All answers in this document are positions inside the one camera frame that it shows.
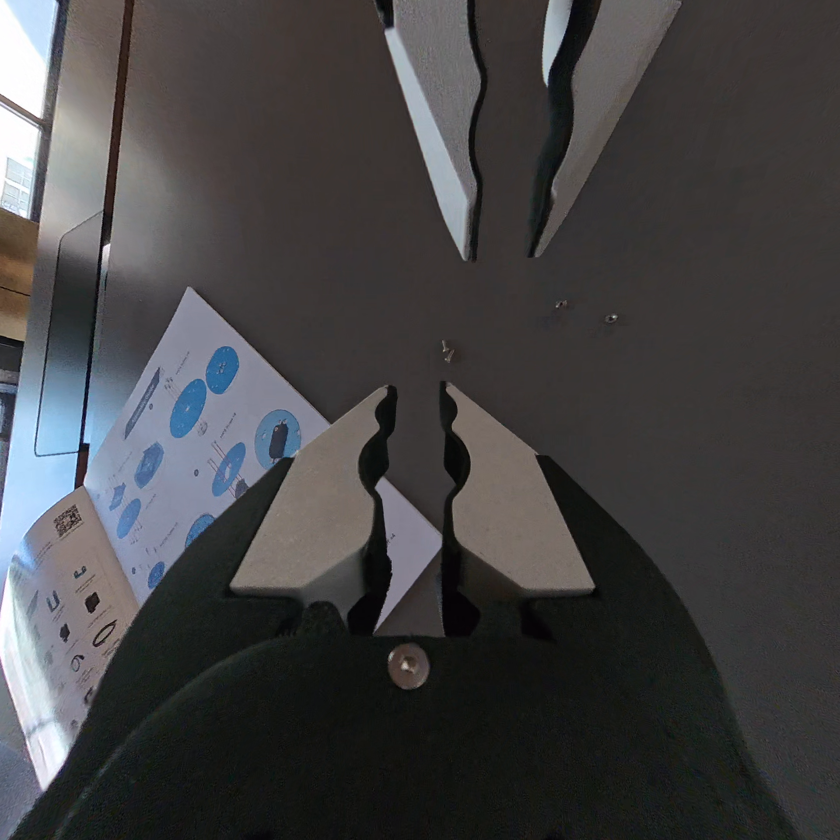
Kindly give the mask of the large window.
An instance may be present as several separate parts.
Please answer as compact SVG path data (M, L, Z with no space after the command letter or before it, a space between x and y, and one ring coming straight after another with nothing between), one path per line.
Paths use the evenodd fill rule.
M38 222L67 2L1 2L2 209Z

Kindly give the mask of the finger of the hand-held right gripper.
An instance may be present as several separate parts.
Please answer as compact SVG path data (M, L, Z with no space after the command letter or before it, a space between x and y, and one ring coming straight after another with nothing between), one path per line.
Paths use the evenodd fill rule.
M476 4L375 1L439 211L464 261L475 261L482 181L476 125L487 74Z
M681 4L549 2L542 49L549 134L533 182L529 257L545 252L567 217Z

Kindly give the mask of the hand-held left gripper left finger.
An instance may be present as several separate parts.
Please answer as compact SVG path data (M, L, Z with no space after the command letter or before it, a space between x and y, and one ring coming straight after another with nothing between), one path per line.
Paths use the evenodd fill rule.
M380 614L392 582L382 498L397 392L384 385L293 459L230 583L237 595Z

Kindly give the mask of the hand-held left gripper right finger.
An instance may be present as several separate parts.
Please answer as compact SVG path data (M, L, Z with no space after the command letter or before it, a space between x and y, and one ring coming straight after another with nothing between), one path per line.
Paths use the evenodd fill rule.
M444 598L499 602L591 595L595 583L538 453L454 384L440 385Z

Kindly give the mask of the dark grey desk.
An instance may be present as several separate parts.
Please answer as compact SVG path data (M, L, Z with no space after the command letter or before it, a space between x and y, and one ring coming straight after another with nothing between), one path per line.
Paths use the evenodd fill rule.
M471 263L373 2L135 2L91 452L186 287L329 420L393 384L388 478L438 528L453 382L657 563L838 838L839 3L682 2L529 259L546 6L476 2Z

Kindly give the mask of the assembly guide booklet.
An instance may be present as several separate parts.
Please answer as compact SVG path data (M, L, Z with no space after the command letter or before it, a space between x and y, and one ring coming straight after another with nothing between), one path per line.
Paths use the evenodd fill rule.
M395 395L377 388L329 423L186 290L81 487L32 522L9 560L2 666L39 791L175 562L284 459L310 466L344 432L378 431L375 412Z

